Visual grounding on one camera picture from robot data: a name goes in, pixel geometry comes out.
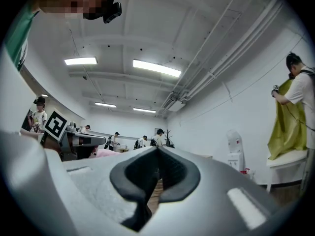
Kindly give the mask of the white table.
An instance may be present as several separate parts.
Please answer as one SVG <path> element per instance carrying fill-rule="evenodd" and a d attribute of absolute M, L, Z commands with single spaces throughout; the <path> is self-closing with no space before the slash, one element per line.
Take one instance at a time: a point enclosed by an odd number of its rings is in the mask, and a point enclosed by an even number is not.
<path fill-rule="evenodd" d="M 306 161 L 306 150 L 293 150 L 288 153 L 280 155 L 274 160 L 267 159 L 266 166 L 269 169 L 269 176 L 267 178 L 266 191 L 270 193 L 272 187 L 273 176 L 277 174 L 277 170 L 300 165 Z"/>

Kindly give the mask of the white ceiling pipes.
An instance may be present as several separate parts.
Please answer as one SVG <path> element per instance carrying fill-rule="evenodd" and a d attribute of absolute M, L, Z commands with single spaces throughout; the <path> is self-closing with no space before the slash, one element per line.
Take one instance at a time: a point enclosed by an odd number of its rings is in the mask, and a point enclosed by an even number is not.
<path fill-rule="evenodd" d="M 239 41 L 236 42 L 236 44 L 223 56 L 220 61 L 207 71 L 205 77 L 193 86 L 192 89 L 181 94 L 179 100 L 190 100 L 210 82 L 217 80 L 221 73 L 233 65 L 260 38 L 260 36 L 267 30 L 269 25 L 276 18 L 282 6 L 282 0 L 270 0 L 263 12 L 246 31 L 246 33 L 239 39 Z"/>

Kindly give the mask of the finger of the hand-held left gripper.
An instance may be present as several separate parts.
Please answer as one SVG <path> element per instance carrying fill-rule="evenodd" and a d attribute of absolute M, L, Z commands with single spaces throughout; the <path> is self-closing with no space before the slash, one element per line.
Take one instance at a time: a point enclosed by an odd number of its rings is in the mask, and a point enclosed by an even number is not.
<path fill-rule="evenodd" d="M 76 132 L 73 135 L 74 147 L 96 147 L 106 143 L 106 138 L 86 133 Z"/>

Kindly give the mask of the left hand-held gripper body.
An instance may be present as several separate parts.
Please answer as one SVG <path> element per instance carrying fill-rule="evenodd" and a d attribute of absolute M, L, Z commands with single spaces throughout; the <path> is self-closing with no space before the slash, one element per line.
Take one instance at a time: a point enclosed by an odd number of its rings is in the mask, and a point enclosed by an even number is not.
<path fill-rule="evenodd" d="M 59 111 L 54 110 L 44 125 L 44 134 L 41 138 L 41 145 L 45 149 L 56 151 L 61 161 L 77 159 L 79 137 L 75 132 L 75 123 L 70 122 Z"/>

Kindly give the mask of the pink clothes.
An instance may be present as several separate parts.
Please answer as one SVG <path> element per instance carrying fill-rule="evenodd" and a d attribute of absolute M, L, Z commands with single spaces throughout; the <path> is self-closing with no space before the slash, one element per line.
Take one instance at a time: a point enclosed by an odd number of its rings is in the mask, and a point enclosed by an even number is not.
<path fill-rule="evenodd" d="M 120 155 L 120 153 L 109 150 L 109 149 L 98 149 L 97 152 L 93 153 L 93 156 L 95 158 L 108 157 L 108 156 L 114 156 L 114 155 Z"/>

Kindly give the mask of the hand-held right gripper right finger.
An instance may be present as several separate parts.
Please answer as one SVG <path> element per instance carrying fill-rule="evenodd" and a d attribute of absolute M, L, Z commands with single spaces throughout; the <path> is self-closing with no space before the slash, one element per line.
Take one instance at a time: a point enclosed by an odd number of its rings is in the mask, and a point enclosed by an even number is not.
<path fill-rule="evenodd" d="M 163 192 L 142 236 L 257 236 L 278 211 L 274 199 L 232 167 L 161 147 Z"/>

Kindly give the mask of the yellow-green cloth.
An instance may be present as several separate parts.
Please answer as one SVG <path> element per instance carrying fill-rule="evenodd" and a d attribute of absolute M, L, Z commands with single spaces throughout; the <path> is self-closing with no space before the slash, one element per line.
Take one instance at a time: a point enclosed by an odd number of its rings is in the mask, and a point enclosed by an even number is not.
<path fill-rule="evenodd" d="M 294 150 L 306 150 L 306 141 L 307 127 L 302 103 L 281 105 L 276 102 L 275 123 L 267 144 L 269 159 L 275 160 Z"/>

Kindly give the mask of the person's green shirt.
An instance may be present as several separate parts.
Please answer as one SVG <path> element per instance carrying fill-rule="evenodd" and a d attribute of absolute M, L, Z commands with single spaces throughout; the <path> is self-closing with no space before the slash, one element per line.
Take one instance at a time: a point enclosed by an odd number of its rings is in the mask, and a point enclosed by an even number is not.
<path fill-rule="evenodd" d="M 4 38 L 6 50 L 18 71 L 21 70 L 27 55 L 27 38 L 37 13 L 33 12 L 31 5 L 23 6 Z"/>

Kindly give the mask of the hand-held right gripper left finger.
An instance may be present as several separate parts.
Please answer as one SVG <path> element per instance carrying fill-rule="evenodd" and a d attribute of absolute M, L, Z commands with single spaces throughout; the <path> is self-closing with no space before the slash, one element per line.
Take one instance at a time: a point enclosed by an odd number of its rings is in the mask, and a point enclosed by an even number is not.
<path fill-rule="evenodd" d="M 63 162 L 62 186 L 77 236 L 160 236 L 160 222 L 147 205 L 159 156 L 151 147 Z"/>

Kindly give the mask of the white water dispenser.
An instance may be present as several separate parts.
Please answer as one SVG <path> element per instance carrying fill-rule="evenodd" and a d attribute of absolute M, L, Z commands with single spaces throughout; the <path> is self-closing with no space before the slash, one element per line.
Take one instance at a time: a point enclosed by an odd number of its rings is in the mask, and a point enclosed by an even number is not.
<path fill-rule="evenodd" d="M 238 172 L 241 172 L 244 169 L 244 150 L 242 138 L 235 130 L 229 130 L 226 134 L 226 137 L 229 148 L 227 163 Z"/>

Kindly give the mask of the white ceiling air conditioner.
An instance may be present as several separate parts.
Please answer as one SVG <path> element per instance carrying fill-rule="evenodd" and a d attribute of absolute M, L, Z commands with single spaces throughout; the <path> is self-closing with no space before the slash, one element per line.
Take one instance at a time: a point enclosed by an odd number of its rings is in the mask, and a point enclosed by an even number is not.
<path fill-rule="evenodd" d="M 169 107 L 168 110 L 171 112 L 177 112 L 185 106 L 185 103 L 181 101 L 174 101 Z"/>

